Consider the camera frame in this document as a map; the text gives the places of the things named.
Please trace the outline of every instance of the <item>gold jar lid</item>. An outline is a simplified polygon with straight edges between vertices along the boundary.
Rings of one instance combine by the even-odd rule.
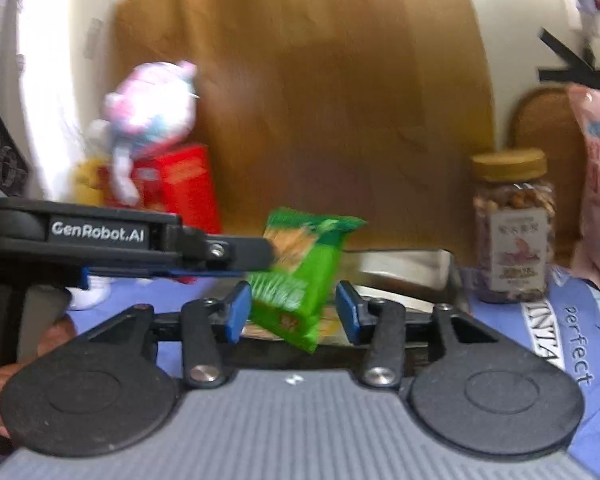
[[[474,175],[486,182],[524,182],[546,174],[546,156],[538,148],[472,156]]]

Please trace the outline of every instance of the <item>stuffed toy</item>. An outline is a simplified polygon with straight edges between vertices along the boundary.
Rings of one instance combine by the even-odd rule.
[[[123,205],[138,204],[131,180],[134,161],[166,152],[185,138],[196,117],[196,66],[145,63],[104,99],[104,120],[93,121],[85,136],[110,154],[110,188]]]
[[[75,167],[72,182],[75,203],[104,207],[104,192],[98,169],[105,164],[108,164],[106,158],[93,157]]]

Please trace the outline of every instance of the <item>black sign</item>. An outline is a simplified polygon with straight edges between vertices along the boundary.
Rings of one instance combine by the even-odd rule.
[[[149,225],[102,219],[52,216],[47,241],[63,245],[149,249]]]
[[[567,68],[539,68],[538,79],[541,82],[578,83],[600,90],[600,70],[595,68],[595,56],[589,48],[579,57],[545,29],[540,33],[540,39],[567,64]]]
[[[0,118],[0,191],[6,196],[23,196],[29,167]]]

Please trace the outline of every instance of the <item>red box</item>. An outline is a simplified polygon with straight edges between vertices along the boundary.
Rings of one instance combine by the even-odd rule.
[[[105,205],[124,207],[109,187],[109,168],[100,168]],[[218,205],[204,144],[189,144],[147,160],[136,160],[131,179],[140,202],[135,209],[175,213],[182,222],[210,234],[221,232]]]

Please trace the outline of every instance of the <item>metal screw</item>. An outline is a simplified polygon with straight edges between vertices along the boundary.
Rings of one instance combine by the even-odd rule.
[[[216,258],[222,258],[224,256],[224,247],[220,244],[212,244],[209,252]]]
[[[220,376],[220,370],[211,365],[197,365],[191,369],[189,375],[199,383],[211,383]]]
[[[389,368],[376,366],[365,371],[365,381],[373,386],[387,386],[395,381],[395,374]]]

